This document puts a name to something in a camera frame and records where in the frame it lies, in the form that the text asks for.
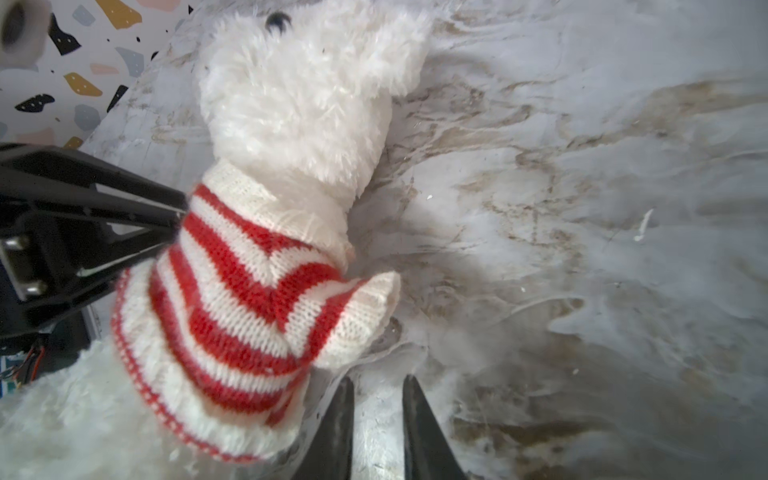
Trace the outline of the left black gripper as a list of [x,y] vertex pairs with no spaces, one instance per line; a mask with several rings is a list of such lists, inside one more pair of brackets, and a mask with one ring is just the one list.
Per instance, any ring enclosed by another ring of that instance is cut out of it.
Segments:
[[[1,195],[74,218],[1,211],[3,355],[87,346],[86,307],[169,243],[187,210],[170,187],[78,150],[32,144],[1,145]],[[141,228],[119,234],[109,223]]]

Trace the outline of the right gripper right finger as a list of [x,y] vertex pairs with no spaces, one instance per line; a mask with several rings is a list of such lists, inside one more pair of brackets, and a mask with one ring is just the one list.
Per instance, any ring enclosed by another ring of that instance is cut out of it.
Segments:
[[466,480],[414,375],[403,382],[404,475],[406,480]]

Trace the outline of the white plush teddy bear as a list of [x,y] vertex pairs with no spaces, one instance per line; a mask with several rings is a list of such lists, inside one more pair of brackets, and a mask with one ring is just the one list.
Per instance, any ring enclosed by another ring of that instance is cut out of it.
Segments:
[[[382,156],[394,99],[419,84],[432,23],[396,1],[220,18],[196,68],[211,167],[231,163],[349,242],[349,211]],[[1,402],[5,479],[225,479],[294,442],[251,463],[182,443],[139,394],[112,327]]]

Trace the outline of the red white striped knit sweater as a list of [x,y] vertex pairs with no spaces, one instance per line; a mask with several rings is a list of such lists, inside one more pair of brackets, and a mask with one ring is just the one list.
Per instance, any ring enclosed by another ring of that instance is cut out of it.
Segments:
[[350,251],[231,163],[211,167],[176,241],[117,285],[116,348],[157,419],[220,461],[288,448],[311,370],[358,360],[399,300],[395,272],[347,279]]

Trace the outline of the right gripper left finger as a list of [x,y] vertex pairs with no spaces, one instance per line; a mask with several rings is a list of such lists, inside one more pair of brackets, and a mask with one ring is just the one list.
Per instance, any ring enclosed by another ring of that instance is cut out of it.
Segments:
[[354,412],[354,383],[345,376],[339,382],[293,480],[351,479]]

